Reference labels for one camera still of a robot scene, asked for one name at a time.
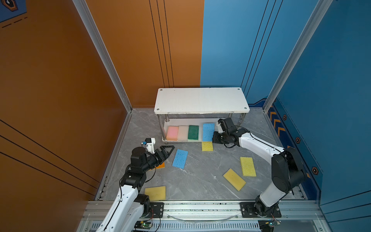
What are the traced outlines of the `pink sponge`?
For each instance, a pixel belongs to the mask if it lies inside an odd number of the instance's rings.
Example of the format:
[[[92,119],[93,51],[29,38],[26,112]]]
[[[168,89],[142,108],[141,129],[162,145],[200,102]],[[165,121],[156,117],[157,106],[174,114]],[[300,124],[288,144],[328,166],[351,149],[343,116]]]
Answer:
[[[178,126],[169,126],[166,133],[166,140],[167,141],[177,141],[178,139]]]

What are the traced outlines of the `white beige sponge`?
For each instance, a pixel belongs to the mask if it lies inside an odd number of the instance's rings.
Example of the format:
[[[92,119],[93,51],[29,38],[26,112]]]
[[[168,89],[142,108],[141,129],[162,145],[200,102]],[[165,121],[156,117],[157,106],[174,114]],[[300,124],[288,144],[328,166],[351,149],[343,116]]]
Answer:
[[[178,127],[178,136],[177,136],[177,141],[178,142],[187,142],[188,141],[188,131],[189,131],[189,126],[179,126]]]

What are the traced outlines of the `white two-tier shelf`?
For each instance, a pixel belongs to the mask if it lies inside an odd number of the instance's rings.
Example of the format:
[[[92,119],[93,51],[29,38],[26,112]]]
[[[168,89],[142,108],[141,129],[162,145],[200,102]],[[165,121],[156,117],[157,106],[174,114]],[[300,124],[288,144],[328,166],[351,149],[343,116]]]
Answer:
[[[154,113],[158,117],[162,141],[202,142],[203,124],[214,123],[214,130],[221,132],[217,125],[220,116],[231,117],[240,114],[242,119],[250,109],[240,87],[234,88],[161,88],[157,91]],[[197,139],[179,139],[167,135],[170,126],[198,126]]]

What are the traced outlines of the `yellow green sponge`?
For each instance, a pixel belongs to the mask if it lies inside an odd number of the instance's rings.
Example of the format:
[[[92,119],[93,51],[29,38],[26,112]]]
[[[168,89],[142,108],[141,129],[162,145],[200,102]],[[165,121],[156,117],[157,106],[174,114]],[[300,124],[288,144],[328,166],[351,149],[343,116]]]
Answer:
[[[242,174],[244,177],[256,177],[256,170],[251,157],[240,157]]]

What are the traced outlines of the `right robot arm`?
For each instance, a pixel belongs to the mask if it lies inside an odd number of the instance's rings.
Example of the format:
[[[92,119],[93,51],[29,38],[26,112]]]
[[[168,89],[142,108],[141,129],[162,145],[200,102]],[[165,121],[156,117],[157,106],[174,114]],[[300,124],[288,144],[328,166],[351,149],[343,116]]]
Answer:
[[[219,119],[218,125],[222,132],[214,132],[213,143],[245,148],[271,165],[271,183],[255,199],[254,205],[244,206],[241,210],[253,217],[279,216],[279,201],[307,178],[299,152],[270,144],[248,129],[236,126],[231,118]]]

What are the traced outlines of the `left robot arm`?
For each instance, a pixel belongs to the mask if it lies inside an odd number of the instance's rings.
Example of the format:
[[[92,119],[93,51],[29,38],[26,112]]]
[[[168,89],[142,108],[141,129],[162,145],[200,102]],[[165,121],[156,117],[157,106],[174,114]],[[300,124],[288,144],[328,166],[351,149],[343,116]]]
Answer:
[[[144,147],[132,150],[130,164],[119,182],[119,190],[98,232],[131,232],[141,217],[150,211],[149,196],[140,194],[147,180],[146,172],[169,158],[174,146],[161,146],[153,152]]]

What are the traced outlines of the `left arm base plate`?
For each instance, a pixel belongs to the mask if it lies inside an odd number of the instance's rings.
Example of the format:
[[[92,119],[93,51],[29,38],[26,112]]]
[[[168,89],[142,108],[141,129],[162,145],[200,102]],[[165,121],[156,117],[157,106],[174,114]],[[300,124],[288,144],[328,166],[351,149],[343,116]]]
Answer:
[[[150,202],[149,216],[151,218],[162,218],[164,213],[163,202]]]

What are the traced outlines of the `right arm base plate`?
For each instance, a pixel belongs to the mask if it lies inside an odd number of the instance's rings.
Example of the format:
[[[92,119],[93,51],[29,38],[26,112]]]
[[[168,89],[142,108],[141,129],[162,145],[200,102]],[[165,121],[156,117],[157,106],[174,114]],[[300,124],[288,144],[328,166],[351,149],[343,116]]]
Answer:
[[[240,210],[243,218],[281,218],[279,204],[266,207],[260,202],[241,202]]]

